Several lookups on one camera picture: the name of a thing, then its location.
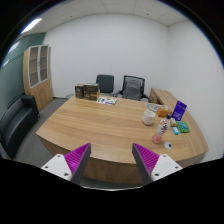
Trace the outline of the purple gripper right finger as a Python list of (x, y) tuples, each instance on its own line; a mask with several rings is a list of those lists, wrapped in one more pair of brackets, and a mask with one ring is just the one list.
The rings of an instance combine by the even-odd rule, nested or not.
[(182, 169), (182, 167), (167, 154), (158, 155), (137, 143), (132, 144), (132, 154), (144, 185)]

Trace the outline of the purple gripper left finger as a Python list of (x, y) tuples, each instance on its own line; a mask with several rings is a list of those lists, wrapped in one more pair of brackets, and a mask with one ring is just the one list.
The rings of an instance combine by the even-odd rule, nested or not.
[(80, 184), (91, 154), (91, 144), (82, 145), (66, 155), (56, 154), (42, 169), (77, 185)]

